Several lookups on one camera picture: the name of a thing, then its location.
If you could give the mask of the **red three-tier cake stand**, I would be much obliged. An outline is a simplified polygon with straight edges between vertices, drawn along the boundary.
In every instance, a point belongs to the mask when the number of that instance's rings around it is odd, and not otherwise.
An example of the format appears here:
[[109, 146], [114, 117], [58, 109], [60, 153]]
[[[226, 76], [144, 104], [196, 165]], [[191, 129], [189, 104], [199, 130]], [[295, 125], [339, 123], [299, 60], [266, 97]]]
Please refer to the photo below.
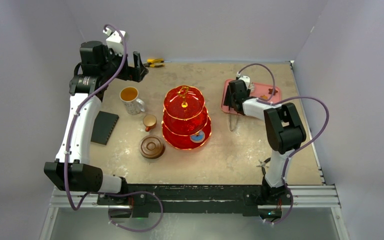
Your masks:
[[[180, 85], [167, 92], [163, 100], [162, 136], [172, 147], [193, 150], [203, 146], [212, 135], [212, 121], [202, 92]], [[194, 143], [190, 135], [205, 132], [205, 140]]]

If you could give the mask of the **pink serving tray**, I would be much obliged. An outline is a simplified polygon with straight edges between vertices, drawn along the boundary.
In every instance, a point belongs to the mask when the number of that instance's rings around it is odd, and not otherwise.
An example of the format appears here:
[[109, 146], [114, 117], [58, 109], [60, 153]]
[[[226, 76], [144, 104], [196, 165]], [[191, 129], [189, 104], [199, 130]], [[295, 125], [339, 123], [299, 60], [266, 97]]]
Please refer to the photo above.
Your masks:
[[[233, 81], [233, 79], [227, 79], [224, 82], [223, 95], [222, 95], [220, 107], [224, 113], [236, 114], [237, 112], [233, 108], [229, 108], [227, 105], [224, 105], [224, 100], [226, 98], [227, 88], [228, 88], [230, 81]], [[250, 96], [260, 98], [260, 96], [266, 95], [266, 96], [270, 97], [269, 89], [272, 89], [272, 88], [273, 87], [269, 84], [254, 83], [254, 92], [250, 93]], [[271, 98], [271, 101], [274, 103], [277, 103], [280, 100], [282, 100], [282, 91], [278, 86], [276, 86], [275, 88], [278, 90], [278, 93]]]

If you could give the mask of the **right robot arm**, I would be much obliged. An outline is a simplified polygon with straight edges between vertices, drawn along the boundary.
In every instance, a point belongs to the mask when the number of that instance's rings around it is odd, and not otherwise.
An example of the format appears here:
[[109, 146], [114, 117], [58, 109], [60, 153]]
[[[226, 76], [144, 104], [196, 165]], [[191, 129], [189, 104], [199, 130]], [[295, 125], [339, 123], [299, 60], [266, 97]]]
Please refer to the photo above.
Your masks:
[[293, 103], [266, 103], [251, 96], [250, 92], [243, 80], [231, 80], [225, 91], [223, 105], [243, 116], [264, 121], [272, 153], [255, 202], [274, 204], [287, 192], [286, 175], [291, 154], [301, 147], [307, 135]]

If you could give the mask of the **black serving tongs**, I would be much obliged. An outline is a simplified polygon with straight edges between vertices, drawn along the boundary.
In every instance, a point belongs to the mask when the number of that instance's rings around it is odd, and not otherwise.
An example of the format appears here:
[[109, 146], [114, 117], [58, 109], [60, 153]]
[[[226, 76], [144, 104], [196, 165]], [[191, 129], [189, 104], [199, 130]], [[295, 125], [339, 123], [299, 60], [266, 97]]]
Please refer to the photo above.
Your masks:
[[234, 132], [238, 126], [239, 115], [230, 114], [228, 117], [228, 128], [230, 132]]

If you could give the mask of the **blue frosted donut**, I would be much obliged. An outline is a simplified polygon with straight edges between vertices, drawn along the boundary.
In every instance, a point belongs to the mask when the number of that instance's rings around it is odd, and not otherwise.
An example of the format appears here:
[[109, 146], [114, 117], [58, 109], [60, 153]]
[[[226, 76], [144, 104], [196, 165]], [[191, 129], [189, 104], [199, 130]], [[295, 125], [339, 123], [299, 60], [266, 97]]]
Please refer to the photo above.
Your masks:
[[189, 138], [193, 143], [202, 143], [206, 138], [206, 134], [203, 130], [200, 130], [199, 132], [190, 135]]

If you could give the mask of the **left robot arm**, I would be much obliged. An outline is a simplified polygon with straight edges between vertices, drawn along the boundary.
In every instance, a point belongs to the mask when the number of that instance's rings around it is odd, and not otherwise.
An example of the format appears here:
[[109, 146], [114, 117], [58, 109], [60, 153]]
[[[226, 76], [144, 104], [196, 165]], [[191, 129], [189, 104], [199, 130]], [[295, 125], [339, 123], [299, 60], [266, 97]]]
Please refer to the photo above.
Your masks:
[[45, 175], [60, 191], [109, 193], [118, 205], [129, 199], [123, 177], [104, 174], [89, 164], [94, 124], [108, 85], [116, 78], [141, 82], [148, 73], [137, 51], [133, 53], [134, 66], [129, 66], [126, 50], [122, 41], [80, 45], [81, 61], [69, 82], [70, 110], [62, 144], [55, 160], [44, 165]]

